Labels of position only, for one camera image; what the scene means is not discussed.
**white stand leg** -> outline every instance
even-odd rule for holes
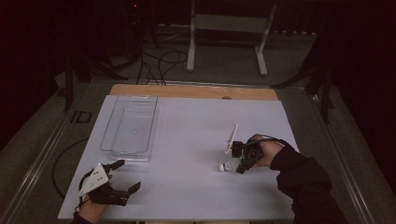
[[[195,60],[195,42],[191,40],[189,47],[189,54],[187,58],[187,71],[192,72],[194,70]]]
[[[262,56],[262,51],[260,51],[259,46],[256,46],[256,56],[257,63],[259,64],[260,75],[266,77],[268,75],[267,66],[265,65],[264,57]]]
[[[190,47],[187,55],[187,71],[194,70],[195,61],[195,0],[191,0],[191,25],[190,25]]]

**metal stand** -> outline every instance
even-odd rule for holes
[[[191,26],[190,26],[190,47],[187,60],[187,70],[192,72],[194,70],[195,60],[195,30],[218,30],[218,31],[236,31],[236,32],[250,32],[262,34],[262,42],[256,46],[255,51],[257,55],[257,62],[260,68],[260,74],[267,76],[267,67],[265,65],[262,51],[267,40],[272,20],[276,11],[276,5],[271,7],[268,18],[247,18],[247,17],[233,17],[233,16],[218,16],[195,14],[195,0],[191,0]]]

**black sleeve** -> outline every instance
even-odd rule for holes
[[[315,159],[303,156],[287,143],[284,145],[274,157],[271,169],[280,171],[277,187],[293,199],[294,223],[348,223],[330,194],[332,181],[327,172]]]
[[[74,219],[71,224],[91,224],[91,222],[85,220],[83,217],[79,216],[78,213],[74,214]]]

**robotic hand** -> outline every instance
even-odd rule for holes
[[[110,170],[120,168],[123,164],[125,164],[124,160],[107,165],[99,163],[92,171],[85,174],[79,183],[80,200],[84,194],[88,194],[93,203],[125,206],[129,196],[140,189],[140,182],[128,188],[127,191],[114,190],[110,186],[108,173]]]
[[[282,139],[277,139],[263,134],[253,135],[245,144],[240,141],[233,141],[231,146],[232,157],[239,158],[239,164],[235,170],[237,173],[243,174],[246,170],[253,167],[258,160],[264,157],[260,142],[265,141],[277,141],[284,146],[288,144]]]

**wooden board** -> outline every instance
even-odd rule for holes
[[[235,100],[277,100],[274,90],[234,88],[234,87],[202,87],[202,86],[150,86],[150,85],[115,85],[110,95],[154,95],[161,97],[186,97]]]

